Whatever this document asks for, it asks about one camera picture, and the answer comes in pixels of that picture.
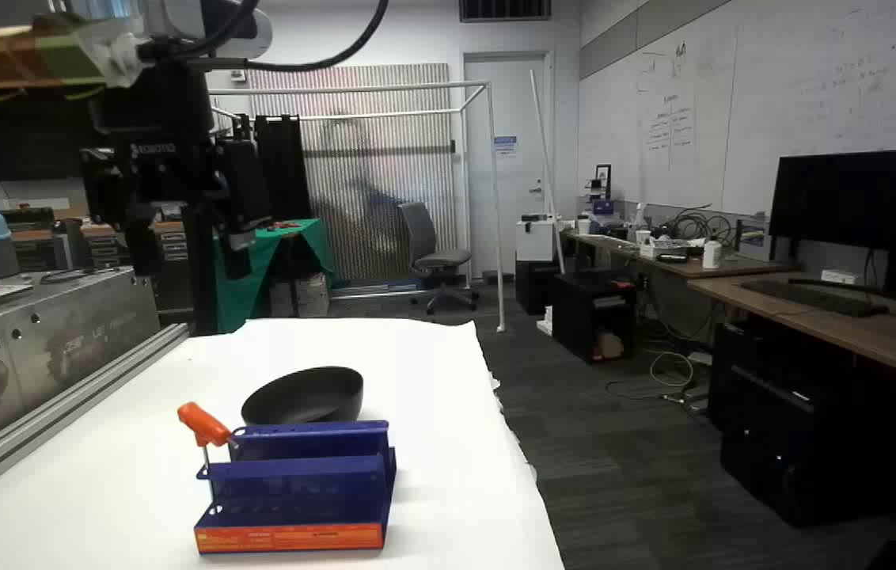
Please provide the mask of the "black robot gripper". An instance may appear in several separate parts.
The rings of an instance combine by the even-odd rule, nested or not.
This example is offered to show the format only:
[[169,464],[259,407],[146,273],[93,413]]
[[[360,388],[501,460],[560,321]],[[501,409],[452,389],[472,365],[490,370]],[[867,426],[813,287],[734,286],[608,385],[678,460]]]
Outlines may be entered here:
[[[137,276],[162,270],[153,230],[154,204],[183,204],[210,220],[224,216],[228,187],[217,176],[204,76],[163,63],[128,88],[108,88],[88,105],[99,139],[78,151],[88,216],[126,221],[124,239]],[[253,230],[230,220],[217,229],[228,278],[251,273]]]

